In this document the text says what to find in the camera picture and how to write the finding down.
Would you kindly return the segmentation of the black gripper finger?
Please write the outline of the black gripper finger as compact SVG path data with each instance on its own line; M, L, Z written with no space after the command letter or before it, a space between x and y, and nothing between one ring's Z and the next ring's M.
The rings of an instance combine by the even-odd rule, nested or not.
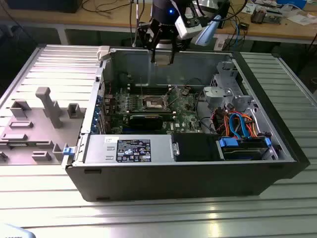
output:
M190 45L190 38L189 39L181 39L179 33L175 32L171 38L171 55L170 55L170 63L174 62L174 57L177 52L187 50L188 46Z
M159 43L159 22L140 22L137 27L137 33L139 35L143 48L152 52L151 63L154 63L156 47Z

